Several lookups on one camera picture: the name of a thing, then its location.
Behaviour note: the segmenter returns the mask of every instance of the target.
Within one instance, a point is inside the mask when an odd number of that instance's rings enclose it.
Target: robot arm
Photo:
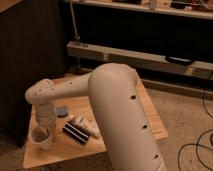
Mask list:
[[[138,75],[127,65],[105,64],[91,74],[58,85],[43,80],[26,92],[41,126],[54,121],[51,100],[88,95],[116,171],[166,171],[136,91]]]

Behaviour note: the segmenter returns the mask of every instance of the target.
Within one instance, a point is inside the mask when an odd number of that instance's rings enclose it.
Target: paper cup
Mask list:
[[[48,150],[53,144],[53,131],[49,129],[45,133],[40,127],[36,127],[30,134],[30,141],[41,149]]]

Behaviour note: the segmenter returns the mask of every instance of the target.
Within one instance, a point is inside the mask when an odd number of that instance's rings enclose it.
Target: small wooden table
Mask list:
[[[65,79],[67,78],[56,80],[56,83]],[[167,137],[167,131],[141,82],[138,83],[137,90],[140,94],[141,102],[155,138],[161,139]],[[63,105],[68,107],[69,114],[82,115],[88,119],[94,120],[88,97],[68,98],[55,101],[56,107]],[[27,139],[23,161],[24,168],[47,165],[106,151],[102,138],[94,139],[91,137],[86,145],[81,145],[64,134],[62,132],[62,127],[67,120],[68,118],[57,118],[56,140],[50,150],[41,150],[39,147],[33,145],[29,141],[29,138]],[[32,109],[29,132],[31,132],[36,125],[35,110]]]

